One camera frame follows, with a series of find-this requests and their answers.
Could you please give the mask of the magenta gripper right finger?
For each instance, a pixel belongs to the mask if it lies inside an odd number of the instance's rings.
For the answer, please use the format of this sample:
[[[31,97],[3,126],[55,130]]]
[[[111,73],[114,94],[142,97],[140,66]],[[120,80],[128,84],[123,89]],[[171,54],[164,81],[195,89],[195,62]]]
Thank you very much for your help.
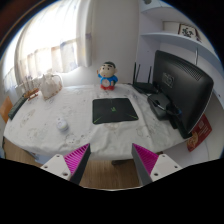
[[[157,155],[137,144],[132,144],[132,156],[141,186],[150,184],[182,169],[168,155]]]

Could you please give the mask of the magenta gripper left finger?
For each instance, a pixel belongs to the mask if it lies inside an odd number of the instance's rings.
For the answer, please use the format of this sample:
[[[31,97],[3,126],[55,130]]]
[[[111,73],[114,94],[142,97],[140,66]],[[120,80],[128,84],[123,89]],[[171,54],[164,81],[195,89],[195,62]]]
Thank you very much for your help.
[[[78,185],[90,154],[90,144],[86,144],[67,155],[56,154],[42,166],[42,169]]]

